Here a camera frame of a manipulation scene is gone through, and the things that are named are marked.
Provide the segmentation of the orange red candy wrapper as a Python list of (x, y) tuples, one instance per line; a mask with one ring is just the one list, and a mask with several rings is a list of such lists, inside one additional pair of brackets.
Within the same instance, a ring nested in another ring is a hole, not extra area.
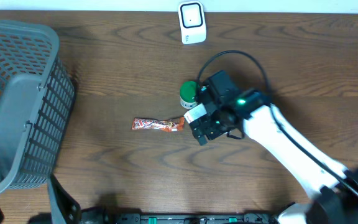
[(138, 129), (158, 129), (165, 132), (181, 131), (184, 127), (185, 118), (157, 120), (147, 118), (135, 118), (132, 122), (132, 130)]

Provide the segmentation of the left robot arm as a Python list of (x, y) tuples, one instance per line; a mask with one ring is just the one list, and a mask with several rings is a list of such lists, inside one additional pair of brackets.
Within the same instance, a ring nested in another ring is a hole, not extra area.
[[(47, 181), (48, 196), (50, 200), (50, 212), (40, 213), (31, 217), (29, 224), (53, 224), (53, 223), (102, 223), (111, 222), (107, 211), (103, 207), (92, 207), (81, 209), (79, 203), (71, 197), (54, 175)], [(0, 208), (0, 223), (4, 220)]]

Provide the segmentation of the green lid white jar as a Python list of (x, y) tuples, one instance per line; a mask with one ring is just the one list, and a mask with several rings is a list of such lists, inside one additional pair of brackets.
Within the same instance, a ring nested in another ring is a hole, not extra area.
[(180, 88), (180, 104), (190, 110), (197, 106), (196, 94), (199, 85), (194, 81), (187, 81)]

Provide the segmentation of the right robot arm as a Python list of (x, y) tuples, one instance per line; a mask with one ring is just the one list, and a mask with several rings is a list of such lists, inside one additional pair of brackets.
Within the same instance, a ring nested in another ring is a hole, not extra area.
[(358, 223), (358, 168), (330, 158), (302, 136), (263, 92), (243, 91), (224, 71), (195, 86), (197, 106), (186, 112), (205, 145), (238, 129), (266, 148), (299, 182), (311, 202), (293, 203), (272, 223)]

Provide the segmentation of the white green Panadol box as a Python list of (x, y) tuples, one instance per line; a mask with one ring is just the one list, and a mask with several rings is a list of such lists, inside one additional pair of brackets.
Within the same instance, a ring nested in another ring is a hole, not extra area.
[(204, 107), (204, 104), (199, 104), (197, 106), (195, 106), (194, 108), (192, 108), (191, 110), (187, 111), (184, 114), (184, 117), (186, 119), (186, 121), (190, 124), (192, 122), (194, 122), (195, 120), (201, 118), (202, 116), (206, 115), (206, 109)]

